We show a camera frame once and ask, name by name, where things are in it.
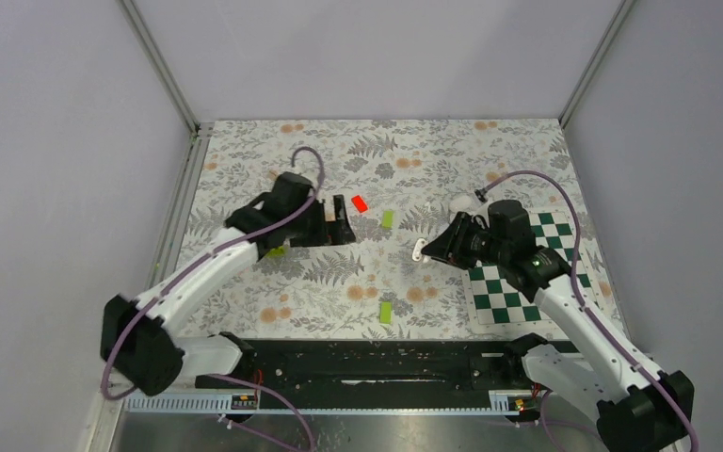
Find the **white oval earbud charging case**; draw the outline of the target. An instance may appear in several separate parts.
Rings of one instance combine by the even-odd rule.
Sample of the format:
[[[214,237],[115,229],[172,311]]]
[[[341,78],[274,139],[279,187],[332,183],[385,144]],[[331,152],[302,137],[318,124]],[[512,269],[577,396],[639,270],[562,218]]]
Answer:
[[[448,210],[455,214],[457,212],[467,212],[473,206],[473,200],[467,195],[462,195],[454,198],[448,204]]]

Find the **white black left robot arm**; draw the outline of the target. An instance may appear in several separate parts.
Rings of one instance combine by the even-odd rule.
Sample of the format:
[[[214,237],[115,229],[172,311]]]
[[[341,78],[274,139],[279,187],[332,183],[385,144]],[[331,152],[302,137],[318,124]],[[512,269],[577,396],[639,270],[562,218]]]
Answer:
[[[293,172],[236,209],[216,237],[183,268],[132,299],[113,297],[104,307],[100,354],[105,373],[117,371],[146,396],[177,379],[218,374],[233,387],[251,381],[251,347],[229,332],[181,337],[186,320],[231,278],[272,250],[343,246],[356,240],[345,197],[332,199],[334,218],[313,183]]]

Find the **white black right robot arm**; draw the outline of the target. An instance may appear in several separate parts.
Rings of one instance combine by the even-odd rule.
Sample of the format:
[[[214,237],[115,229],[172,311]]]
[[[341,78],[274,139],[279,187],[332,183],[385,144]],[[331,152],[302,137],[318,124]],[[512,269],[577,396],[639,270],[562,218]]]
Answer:
[[[501,278],[547,315],[582,354],[581,366],[532,333],[510,343],[504,379],[551,390],[585,414],[610,451],[660,451],[689,435],[694,386],[635,347],[579,287],[565,257],[540,245],[517,201],[491,202],[484,217],[456,213],[421,253],[463,270],[496,266]]]

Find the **red toy brick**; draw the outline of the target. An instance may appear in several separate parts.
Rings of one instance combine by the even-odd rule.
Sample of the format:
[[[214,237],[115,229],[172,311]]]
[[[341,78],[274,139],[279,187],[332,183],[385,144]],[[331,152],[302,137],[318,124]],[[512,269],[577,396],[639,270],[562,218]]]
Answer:
[[[351,202],[359,213],[365,213],[369,210],[369,207],[362,196],[354,196],[351,198]]]

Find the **green toy brick upper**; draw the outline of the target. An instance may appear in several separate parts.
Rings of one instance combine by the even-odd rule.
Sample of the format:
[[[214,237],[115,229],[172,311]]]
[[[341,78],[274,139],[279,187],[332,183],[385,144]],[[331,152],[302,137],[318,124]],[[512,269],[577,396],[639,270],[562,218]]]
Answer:
[[[382,214],[380,225],[384,229],[387,229],[387,230],[392,229],[393,225],[394,225],[394,211],[385,210]]]

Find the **green toy brick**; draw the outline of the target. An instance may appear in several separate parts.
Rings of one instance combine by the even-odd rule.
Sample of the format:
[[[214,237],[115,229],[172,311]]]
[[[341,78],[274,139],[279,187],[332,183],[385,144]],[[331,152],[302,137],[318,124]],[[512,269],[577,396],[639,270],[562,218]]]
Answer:
[[[390,325],[392,323],[392,316],[393,305],[389,301],[382,301],[379,304],[379,323],[383,325]]]
[[[384,229],[387,229],[387,230],[392,229],[393,225],[394,225],[394,211],[385,210],[382,214],[380,225]]]

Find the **green white checkerboard mat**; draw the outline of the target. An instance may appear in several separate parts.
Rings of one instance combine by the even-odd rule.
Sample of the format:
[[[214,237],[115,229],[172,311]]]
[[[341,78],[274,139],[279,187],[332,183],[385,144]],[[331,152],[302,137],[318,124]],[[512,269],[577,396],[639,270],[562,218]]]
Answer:
[[[529,211],[536,243],[573,256],[574,228],[570,213],[561,209]],[[504,340],[534,332],[547,340],[563,341],[567,335],[534,303],[528,301],[505,278],[496,266],[478,265],[462,273],[462,287],[475,334],[491,334]]]

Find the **floral patterned table mat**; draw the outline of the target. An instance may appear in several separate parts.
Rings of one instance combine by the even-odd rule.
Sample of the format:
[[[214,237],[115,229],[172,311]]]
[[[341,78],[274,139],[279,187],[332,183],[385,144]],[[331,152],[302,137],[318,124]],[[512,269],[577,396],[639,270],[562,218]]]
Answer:
[[[324,169],[326,201],[359,195],[369,210],[347,209],[355,243],[289,248],[231,278],[185,322],[186,336],[501,339],[471,331],[464,271],[411,259],[418,238],[449,224],[449,202],[472,198],[481,186],[490,200],[569,212],[581,238],[582,289],[614,323],[622,321],[554,119],[218,121],[208,137],[181,264],[287,170],[312,178]],[[380,225],[385,210],[394,211],[390,230]],[[390,325],[379,323],[382,301],[393,305]]]

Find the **green toy brick lower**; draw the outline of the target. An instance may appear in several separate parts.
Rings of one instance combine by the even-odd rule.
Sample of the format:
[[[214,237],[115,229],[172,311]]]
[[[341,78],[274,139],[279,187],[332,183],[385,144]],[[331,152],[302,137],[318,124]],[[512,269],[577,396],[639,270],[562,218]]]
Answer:
[[[383,325],[390,325],[392,323],[392,316],[393,305],[389,301],[382,301],[379,304],[379,323]]]

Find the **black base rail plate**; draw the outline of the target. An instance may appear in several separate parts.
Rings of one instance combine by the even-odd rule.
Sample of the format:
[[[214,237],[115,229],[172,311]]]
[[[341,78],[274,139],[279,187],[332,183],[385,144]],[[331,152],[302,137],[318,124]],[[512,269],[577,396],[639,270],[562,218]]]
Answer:
[[[299,409],[488,409],[491,391],[531,393],[521,358],[546,342],[253,339],[232,376],[260,377]]]

